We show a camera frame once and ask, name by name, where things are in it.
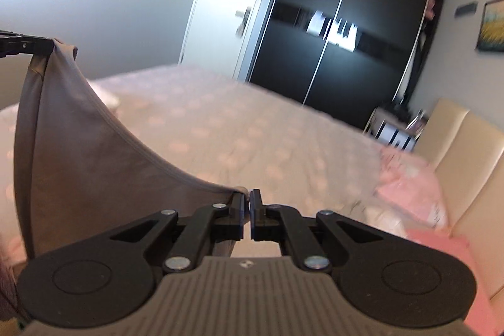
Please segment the painting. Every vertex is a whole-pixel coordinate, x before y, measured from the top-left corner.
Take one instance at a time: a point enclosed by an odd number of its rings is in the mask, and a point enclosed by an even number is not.
[[[477,48],[486,52],[504,52],[504,0],[485,5]]]

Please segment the clothes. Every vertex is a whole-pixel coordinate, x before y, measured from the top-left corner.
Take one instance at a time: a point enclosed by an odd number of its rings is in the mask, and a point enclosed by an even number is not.
[[[93,92],[77,49],[31,60],[14,139],[14,193],[29,258],[162,209],[180,216],[238,190],[183,172],[134,137]]]

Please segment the metal screw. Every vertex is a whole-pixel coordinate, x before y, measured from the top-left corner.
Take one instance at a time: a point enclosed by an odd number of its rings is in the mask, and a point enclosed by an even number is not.
[[[246,259],[244,261],[241,261],[239,263],[239,265],[242,267],[242,268],[245,268],[245,269],[249,269],[251,267],[254,266],[254,263],[250,260],[250,259]]]
[[[182,271],[191,264],[191,261],[187,259],[185,256],[173,256],[171,258],[168,258],[164,262],[164,264],[166,265],[167,268],[170,268],[171,270]]]
[[[325,256],[312,255],[304,260],[304,265],[310,269],[325,269],[329,266],[329,260]]]

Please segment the bed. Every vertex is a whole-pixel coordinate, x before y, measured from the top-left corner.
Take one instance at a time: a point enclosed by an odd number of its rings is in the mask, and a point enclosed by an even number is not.
[[[187,66],[162,66],[98,82],[121,100],[116,115],[165,160],[198,178],[245,190],[306,216],[333,209],[368,223],[369,209],[399,215],[375,197],[380,145],[358,130],[252,85]],[[12,187],[16,106],[0,112],[3,243],[19,237]],[[465,235],[496,315],[504,318],[504,133],[441,99],[415,152],[443,189],[452,232]],[[240,241],[233,256],[278,255]]]
[[[367,222],[380,156],[374,140],[264,89],[188,66],[161,66],[96,82],[120,99],[119,120],[182,170],[226,186],[259,188],[264,203],[304,215],[330,208]],[[12,180],[17,106],[0,112],[0,235],[19,237]],[[241,241],[234,256],[278,255]]]

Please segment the wardrobe door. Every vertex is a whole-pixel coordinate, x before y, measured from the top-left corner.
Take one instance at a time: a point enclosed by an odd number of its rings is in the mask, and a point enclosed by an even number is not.
[[[303,102],[340,0],[276,0],[250,82]]]
[[[343,0],[306,104],[363,129],[394,98],[427,0]]]

